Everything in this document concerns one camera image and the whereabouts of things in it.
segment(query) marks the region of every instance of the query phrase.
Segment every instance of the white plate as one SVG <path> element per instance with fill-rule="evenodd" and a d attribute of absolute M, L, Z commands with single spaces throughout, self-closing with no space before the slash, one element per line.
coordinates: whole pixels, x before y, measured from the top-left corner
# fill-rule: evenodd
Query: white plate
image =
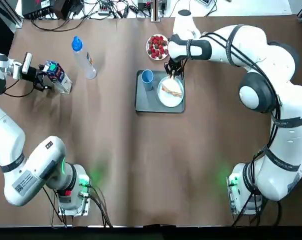
<path fill-rule="evenodd" d="M 184 95 L 185 95 L 185 90 L 183 88 L 181 81 L 175 77 L 174 80 L 179 84 L 180 89 L 182 91 L 182 97 L 173 96 L 173 95 L 167 93 L 166 91 L 163 91 L 161 83 L 168 78 L 169 78 L 169 76 L 166 76 L 166 77 L 162 78 L 162 80 L 159 82 L 159 85 L 157 86 L 157 95 L 158 95 L 161 103 L 163 103 L 163 105 L 165 105 L 169 108 L 174 108 L 182 102 L 182 99 L 184 98 Z"/>
<path fill-rule="evenodd" d="M 162 34 L 154 34 L 152 36 L 162 36 L 163 37 L 163 40 L 165 40 L 167 42 L 166 46 L 163 46 L 163 49 L 168 49 L 168 39 L 166 38 L 166 36 L 162 35 Z M 148 40 L 146 41 L 146 45 L 145 45 L 145 51 L 146 51 L 146 54 L 149 56 L 149 58 L 151 58 L 152 60 L 156 60 L 156 61 L 162 61 L 163 59 L 165 59 L 169 54 L 162 54 L 162 58 L 159 59 L 157 56 L 155 58 L 152 58 L 151 55 L 149 55 L 148 53 L 148 49 L 149 49 L 149 40 L 151 39 L 151 37 L 148 38 Z"/>

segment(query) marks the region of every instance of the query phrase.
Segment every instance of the gray tray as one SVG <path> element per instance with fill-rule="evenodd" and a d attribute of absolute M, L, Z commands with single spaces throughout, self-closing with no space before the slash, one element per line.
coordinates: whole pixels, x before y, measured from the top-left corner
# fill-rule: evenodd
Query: gray tray
<path fill-rule="evenodd" d="M 185 81 L 181 80 L 181 77 L 177 76 L 184 88 L 184 96 L 182 102 L 175 107 L 167 107 L 162 104 L 158 97 L 158 85 L 159 82 L 167 76 L 165 71 L 152 71 L 153 72 L 153 89 L 146 91 L 141 80 L 141 74 L 144 70 L 139 70 L 136 73 L 136 85 L 135 85 L 135 101 L 134 106 L 137 112 L 152 112 L 152 113 L 183 113 L 185 110 L 186 102 L 186 90 Z"/>

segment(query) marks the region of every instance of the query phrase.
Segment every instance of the small box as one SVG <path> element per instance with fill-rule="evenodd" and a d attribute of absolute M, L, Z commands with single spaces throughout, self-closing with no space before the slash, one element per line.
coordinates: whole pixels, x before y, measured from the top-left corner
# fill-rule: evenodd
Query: small box
<path fill-rule="evenodd" d="M 59 63 L 47 60 L 43 69 L 51 82 L 55 85 L 57 91 L 61 94 L 69 94 L 72 87 L 72 81 L 67 76 Z"/>

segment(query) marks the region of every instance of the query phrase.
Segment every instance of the brown table surface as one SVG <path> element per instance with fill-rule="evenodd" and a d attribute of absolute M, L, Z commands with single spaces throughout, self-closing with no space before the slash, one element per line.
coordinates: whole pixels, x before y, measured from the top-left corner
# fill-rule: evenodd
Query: brown table surface
<path fill-rule="evenodd" d="M 262 28 L 268 40 L 296 49 L 300 66 L 293 82 L 302 85 L 302 22 L 295 15 L 196 17 L 194 22 L 201 32 L 233 24 Z M 61 23 L 38 24 L 53 28 Z M 73 81 L 70 95 L 34 91 L 23 98 L 0 96 L 0 107 L 26 134 L 24 154 L 47 136 L 60 137 L 67 161 L 83 165 L 104 192 L 114 225 L 230 225 L 225 177 L 235 164 L 250 161 L 268 139 L 270 116 L 239 101 L 245 70 L 227 64 L 188 61 L 184 113 L 136 114 L 136 72 L 164 69 L 164 61 L 147 56 L 146 40 L 153 34 L 169 37 L 173 24 L 174 18 L 156 24 L 149 19 L 86 20 L 73 31 L 43 32 L 25 21 L 15 33 L 10 58 L 23 61 L 25 52 L 31 52 L 33 66 L 57 61 Z M 98 69 L 93 80 L 77 70 L 73 36 L 80 36 L 91 52 Z M 8 92 L 22 95 L 31 88 L 30 82 L 20 81 Z M 43 191 L 26 206 L 14 207 L 3 189 L 0 171 L 0 226 L 50 224 Z M 302 180 L 281 202 L 281 224 L 302 225 Z M 261 223 L 272 224 L 276 215 L 276 204 L 269 203 Z M 100 225 L 100 218 L 91 204 L 89 217 L 76 217 L 73 223 Z"/>

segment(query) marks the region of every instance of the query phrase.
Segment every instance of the blue cup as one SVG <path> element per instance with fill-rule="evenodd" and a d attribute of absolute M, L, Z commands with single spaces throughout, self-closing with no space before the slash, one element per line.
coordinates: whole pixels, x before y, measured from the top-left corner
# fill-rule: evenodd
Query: blue cup
<path fill-rule="evenodd" d="M 151 70 L 144 70 L 141 74 L 141 79 L 144 85 L 145 91 L 151 91 L 153 86 L 152 86 L 152 81 L 153 81 L 153 72 Z"/>

